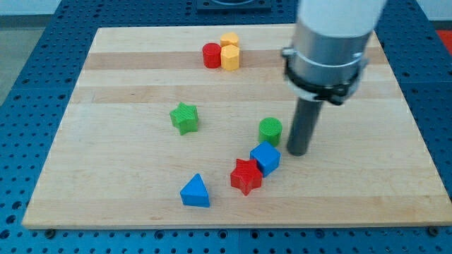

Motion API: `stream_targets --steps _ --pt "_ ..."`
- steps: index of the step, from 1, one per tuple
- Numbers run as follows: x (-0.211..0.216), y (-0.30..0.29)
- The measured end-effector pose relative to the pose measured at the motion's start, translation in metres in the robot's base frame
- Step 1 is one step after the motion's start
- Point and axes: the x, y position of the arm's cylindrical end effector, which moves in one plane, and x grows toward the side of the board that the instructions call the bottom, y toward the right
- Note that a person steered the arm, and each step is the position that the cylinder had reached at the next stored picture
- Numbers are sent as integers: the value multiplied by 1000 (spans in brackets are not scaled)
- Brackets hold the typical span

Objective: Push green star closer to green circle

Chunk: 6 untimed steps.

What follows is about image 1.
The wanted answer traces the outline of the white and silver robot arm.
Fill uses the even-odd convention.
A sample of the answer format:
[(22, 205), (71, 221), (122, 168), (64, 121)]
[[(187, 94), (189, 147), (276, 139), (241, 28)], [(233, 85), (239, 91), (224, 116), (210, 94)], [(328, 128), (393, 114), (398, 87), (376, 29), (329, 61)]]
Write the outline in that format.
[(303, 100), (341, 105), (357, 90), (368, 39), (386, 0), (301, 0), (290, 46), (288, 86)]

